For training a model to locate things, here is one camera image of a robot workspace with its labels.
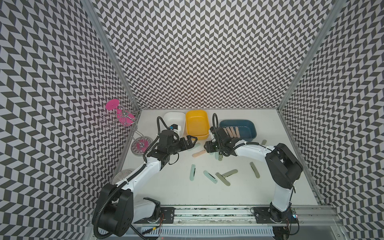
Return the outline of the dark teal storage box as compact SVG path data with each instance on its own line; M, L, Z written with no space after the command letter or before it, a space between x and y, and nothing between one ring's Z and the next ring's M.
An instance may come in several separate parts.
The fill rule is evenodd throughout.
M241 139L247 142L252 142L257 136L255 125L249 120L222 120L219 126L222 128L234 127L234 129L238 127Z

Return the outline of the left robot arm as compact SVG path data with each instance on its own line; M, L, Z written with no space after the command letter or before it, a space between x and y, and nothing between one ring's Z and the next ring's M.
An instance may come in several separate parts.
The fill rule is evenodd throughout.
M157 117L158 133L143 153L144 162L131 174L116 184L106 184L97 200L92 219L94 236L106 239L112 235L123 236L132 229L141 239L145 236L133 223L142 219L157 220L161 204L151 198L135 201L139 190L170 161L172 155L192 149L198 138L188 135L181 138L166 125L162 117Z

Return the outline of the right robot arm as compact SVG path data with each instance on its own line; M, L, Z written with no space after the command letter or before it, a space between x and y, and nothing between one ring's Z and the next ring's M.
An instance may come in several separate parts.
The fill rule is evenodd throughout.
M269 206L270 218L274 223L281 223L287 219L291 210L292 195L296 192L295 182L303 172L300 161L285 144L263 146L257 142L231 138L229 131L219 126L218 116L215 113L212 122L210 134L213 139L205 142L205 150L208 153L218 152L224 157L247 157L266 162L276 184L274 197Z

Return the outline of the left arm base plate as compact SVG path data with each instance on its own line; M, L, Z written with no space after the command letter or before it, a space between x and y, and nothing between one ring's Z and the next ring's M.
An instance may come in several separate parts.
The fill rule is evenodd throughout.
M157 219L150 217L144 218L134 222L135 224L154 224L159 225L161 220L163 224L173 224L175 218L175 208L173 207L161 207L159 211L159 216Z

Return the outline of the yellow storage box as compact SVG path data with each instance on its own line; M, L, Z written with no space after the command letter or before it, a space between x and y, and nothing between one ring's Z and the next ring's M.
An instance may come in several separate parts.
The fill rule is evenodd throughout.
M209 136L210 123L204 110L188 111L186 114L187 134L205 140Z

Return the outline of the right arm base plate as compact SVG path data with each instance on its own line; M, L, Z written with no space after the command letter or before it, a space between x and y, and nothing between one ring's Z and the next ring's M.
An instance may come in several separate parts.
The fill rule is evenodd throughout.
M279 211L274 206L269 207L253 207L251 212L253 213L256 222L258 224L296 224L297 218L293 214L292 208L284 212Z

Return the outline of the pink fruit knife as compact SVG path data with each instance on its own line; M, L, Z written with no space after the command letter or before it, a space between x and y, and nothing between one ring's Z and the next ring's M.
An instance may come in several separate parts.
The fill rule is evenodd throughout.
M199 156L201 156L201 155L203 155L203 154L206 154L206 153L207 153L206 150L202 150L202 151L199 151L199 152L197 152L197 153L192 154L192 157L193 157L193 158L197 158L197 157L199 157Z
M240 138L241 135L240 135L240 130L239 130L239 127L235 127L235 130L236 130L236 135L237 135L237 138Z
M233 132L233 135L234 135L234 137L233 138L237 138L237 135L236 135L236 130L235 130L235 128L234 127L230 127L231 128L231 130L232 130L232 132Z
M234 135L233 135L233 132L232 132L231 128L230 128L230 127L226 127L226 130L227 130L229 136L230 136L231 138L233 138Z

